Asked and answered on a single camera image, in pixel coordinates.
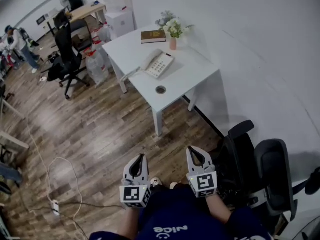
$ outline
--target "power outlet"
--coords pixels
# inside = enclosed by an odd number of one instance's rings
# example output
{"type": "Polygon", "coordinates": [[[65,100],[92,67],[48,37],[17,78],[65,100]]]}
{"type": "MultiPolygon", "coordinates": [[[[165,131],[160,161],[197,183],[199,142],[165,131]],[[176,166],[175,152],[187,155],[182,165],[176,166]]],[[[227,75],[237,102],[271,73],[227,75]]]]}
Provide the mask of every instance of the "power outlet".
{"type": "Polygon", "coordinates": [[[52,209],[53,209],[53,213],[56,216],[60,216],[60,210],[59,210],[59,204],[57,200],[53,200],[53,204],[52,204],[52,209]]]}

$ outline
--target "pink vase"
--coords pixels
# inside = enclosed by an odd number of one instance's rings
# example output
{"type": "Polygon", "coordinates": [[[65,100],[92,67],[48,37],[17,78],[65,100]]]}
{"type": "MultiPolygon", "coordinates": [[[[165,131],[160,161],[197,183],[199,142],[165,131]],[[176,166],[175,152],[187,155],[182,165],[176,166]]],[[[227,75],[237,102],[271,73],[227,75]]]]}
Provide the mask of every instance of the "pink vase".
{"type": "Polygon", "coordinates": [[[170,38],[170,50],[175,51],[177,49],[177,39],[175,37],[170,38]]]}

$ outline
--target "white telephone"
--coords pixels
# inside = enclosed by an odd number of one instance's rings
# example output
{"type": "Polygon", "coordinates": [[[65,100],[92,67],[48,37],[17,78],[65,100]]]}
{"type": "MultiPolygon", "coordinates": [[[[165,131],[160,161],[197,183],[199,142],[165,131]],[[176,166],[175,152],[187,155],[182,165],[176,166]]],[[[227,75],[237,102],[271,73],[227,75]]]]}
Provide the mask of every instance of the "white telephone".
{"type": "Polygon", "coordinates": [[[175,58],[170,54],[164,53],[160,49],[155,49],[140,67],[122,77],[121,81],[126,80],[140,70],[158,79],[171,66],[174,60],[175,58]]]}

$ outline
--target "shoe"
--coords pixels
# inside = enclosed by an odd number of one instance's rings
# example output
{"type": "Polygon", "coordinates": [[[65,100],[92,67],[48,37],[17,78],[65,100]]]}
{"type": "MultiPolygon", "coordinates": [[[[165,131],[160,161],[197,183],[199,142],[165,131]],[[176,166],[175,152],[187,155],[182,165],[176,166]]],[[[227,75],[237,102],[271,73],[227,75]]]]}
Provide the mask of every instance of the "shoe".
{"type": "Polygon", "coordinates": [[[152,187],[162,185],[162,182],[159,178],[153,178],[150,180],[152,187]]]}
{"type": "Polygon", "coordinates": [[[177,184],[178,184],[178,182],[172,182],[170,184],[170,189],[173,190],[177,184]]]}

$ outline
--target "book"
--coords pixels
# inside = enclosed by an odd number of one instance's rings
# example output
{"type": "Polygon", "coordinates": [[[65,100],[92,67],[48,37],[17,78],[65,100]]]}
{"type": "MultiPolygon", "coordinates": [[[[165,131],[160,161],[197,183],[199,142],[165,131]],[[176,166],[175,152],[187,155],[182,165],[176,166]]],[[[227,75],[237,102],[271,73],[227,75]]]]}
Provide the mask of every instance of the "book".
{"type": "Polygon", "coordinates": [[[163,30],[141,32],[141,44],[159,43],[166,41],[166,34],[163,30]]]}

